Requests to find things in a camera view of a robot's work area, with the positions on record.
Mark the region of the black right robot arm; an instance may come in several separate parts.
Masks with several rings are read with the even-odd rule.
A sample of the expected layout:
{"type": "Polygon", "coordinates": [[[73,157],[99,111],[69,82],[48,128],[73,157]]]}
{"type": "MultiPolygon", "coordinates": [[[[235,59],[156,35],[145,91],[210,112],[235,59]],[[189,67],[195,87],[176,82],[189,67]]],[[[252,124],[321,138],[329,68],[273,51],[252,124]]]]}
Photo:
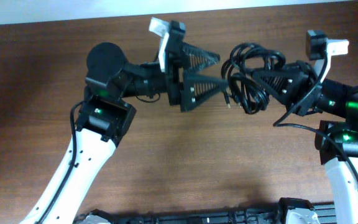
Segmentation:
{"type": "Polygon", "coordinates": [[[343,121],[321,121],[314,131],[334,196],[338,223],[358,223],[358,86],[326,78],[329,60],[291,65],[275,63],[252,71],[252,78],[287,108],[304,116],[326,112],[343,121]]]}

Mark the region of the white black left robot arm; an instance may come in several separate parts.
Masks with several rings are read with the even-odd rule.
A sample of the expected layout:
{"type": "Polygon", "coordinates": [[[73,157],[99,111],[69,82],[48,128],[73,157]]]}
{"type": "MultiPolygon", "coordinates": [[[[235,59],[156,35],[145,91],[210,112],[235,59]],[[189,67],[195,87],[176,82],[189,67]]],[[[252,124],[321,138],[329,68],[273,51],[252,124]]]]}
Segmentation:
{"type": "Polygon", "coordinates": [[[130,63],[110,42],[87,56],[85,95],[70,111],[67,151],[25,223],[72,223],[103,165],[127,134],[136,109],[127,97],[156,101],[167,94],[182,112],[195,109],[225,90],[227,81],[201,74],[219,62],[219,55],[186,42],[161,43],[153,62],[130,63]]]}

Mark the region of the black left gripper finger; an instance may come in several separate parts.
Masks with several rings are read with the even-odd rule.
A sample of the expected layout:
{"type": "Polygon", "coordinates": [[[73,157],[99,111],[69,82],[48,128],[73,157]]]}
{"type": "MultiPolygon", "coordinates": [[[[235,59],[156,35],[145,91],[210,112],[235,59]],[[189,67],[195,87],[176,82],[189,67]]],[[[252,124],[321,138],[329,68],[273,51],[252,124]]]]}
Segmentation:
{"type": "Polygon", "coordinates": [[[220,55],[183,42],[181,66],[186,73],[197,73],[220,61],[220,55]]]}
{"type": "Polygon", "coordinates": [[[184,72],[183,88],[180,90],[181,112],[194,110],[215,94],[224,91],[227,87],[227,80],[184,72]]]}

